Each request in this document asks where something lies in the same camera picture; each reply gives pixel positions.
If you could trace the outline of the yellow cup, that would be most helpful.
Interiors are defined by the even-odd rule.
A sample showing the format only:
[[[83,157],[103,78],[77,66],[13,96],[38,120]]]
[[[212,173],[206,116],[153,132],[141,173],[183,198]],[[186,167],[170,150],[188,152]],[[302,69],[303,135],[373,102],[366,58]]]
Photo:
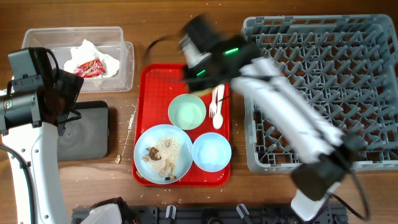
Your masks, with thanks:
[[[201,96],[205,96],[205,95],[212,93],[213,90],[214,90],[214,88],[208,88],[206,90],[194,91],[192,94],[195,96],[201,97]]]

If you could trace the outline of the red candy wrapper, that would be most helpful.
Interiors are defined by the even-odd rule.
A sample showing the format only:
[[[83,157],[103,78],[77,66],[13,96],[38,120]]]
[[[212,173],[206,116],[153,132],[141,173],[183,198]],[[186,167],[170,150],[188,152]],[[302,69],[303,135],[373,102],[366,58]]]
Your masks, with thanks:
[[[84,64],[77,66],[74,74],[82,78],[97,77],[105,73],[106,70],[100,59],[96,58]]]

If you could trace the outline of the green bowl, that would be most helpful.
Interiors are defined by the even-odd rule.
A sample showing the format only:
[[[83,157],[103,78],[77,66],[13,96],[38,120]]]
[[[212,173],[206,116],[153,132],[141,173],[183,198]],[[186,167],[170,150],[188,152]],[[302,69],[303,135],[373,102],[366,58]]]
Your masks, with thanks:
[[[205,120],[206,106],[197,96],[192,94],[182,94],[175,97],[168,108],[170,122],[182,129],[192,130]]]

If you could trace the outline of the white plastic spoon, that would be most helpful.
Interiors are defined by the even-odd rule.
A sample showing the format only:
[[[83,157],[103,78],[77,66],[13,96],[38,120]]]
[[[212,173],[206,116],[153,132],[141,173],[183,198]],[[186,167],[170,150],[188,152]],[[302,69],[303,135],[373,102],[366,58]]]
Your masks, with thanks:
[[[220,84],[217,87],[217,108],[216,113],[213,117],[213,127],[215,129],[220,129],[223,125],[223,116],[221,114],[222,104],[223,104],[223,97],[224,97],[224,84]]]

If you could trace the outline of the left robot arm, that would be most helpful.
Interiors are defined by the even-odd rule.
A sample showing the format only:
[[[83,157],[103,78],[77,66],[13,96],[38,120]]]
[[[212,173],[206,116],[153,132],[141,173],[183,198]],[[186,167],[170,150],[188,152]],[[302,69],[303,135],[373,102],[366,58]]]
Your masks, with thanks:
[[[1,149],[9,155],[18,223],[69,223],[57,162],[58,138],[81,118],[84,79],[61,70],[51,50],[11,52],[14,75],[1,96]]]

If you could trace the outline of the large light blue plate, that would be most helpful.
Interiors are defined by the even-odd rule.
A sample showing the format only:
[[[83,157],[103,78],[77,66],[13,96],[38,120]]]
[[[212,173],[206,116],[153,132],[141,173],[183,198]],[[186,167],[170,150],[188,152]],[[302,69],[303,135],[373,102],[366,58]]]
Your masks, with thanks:
[[[134,148],[134,165],[153,184],[172,184],[190,170],[192,140],[176,126],[160,124],[144,131]]]

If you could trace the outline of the white plastic fork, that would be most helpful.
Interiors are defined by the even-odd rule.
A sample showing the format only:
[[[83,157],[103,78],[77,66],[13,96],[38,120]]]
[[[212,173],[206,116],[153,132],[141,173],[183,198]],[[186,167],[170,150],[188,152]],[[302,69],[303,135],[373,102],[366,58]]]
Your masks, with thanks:
[[[213,118],[216,110],[217,110],[217,104],[216,104],[216,100],[217,100],[217,92],[218,92],[218,88],[216,87],[211,94],[211,103],[209,105],[208,108],[208,114],[210,118]]]

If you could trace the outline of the small light blue bowl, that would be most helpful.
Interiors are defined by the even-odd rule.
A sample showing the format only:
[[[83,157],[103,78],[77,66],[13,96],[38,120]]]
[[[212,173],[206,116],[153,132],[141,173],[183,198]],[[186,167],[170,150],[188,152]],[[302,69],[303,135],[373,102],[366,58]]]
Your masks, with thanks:
[[[218,133],[205,133],[193,143],[194,163],[205,172],[218,172],[230,162],[232,149],[229,141]]]

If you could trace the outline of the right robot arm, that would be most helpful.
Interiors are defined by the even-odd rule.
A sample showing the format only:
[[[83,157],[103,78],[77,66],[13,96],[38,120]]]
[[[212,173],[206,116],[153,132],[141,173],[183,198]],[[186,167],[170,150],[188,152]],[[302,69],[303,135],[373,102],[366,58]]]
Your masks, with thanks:
[[[180,36],[187,62],[183,81],[189,92],[204,95],[227,83],[259,105],[300,160],[291,173],[297,191],[290,206],[301,220],[316,219],[344,177],[353,174],[361,138],[344,133],[315,111],[273,59],[241,35],[224,38],[199,15],[183,26]]]

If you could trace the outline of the white napkin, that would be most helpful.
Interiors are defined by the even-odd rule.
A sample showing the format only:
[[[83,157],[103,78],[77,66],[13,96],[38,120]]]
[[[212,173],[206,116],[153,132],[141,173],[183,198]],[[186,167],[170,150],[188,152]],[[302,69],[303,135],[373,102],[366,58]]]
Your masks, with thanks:
[[[77,66],[94,60],[100,59],[106,72],[100,76],[92,78],[110,78],[115,76],[120,68],[120,61],[114,57],[104,54],[88,40],[84,40],[79,47],[72,47],[70,49],[72,58],[64,63],[63,69],[67,72],[73,73]]]

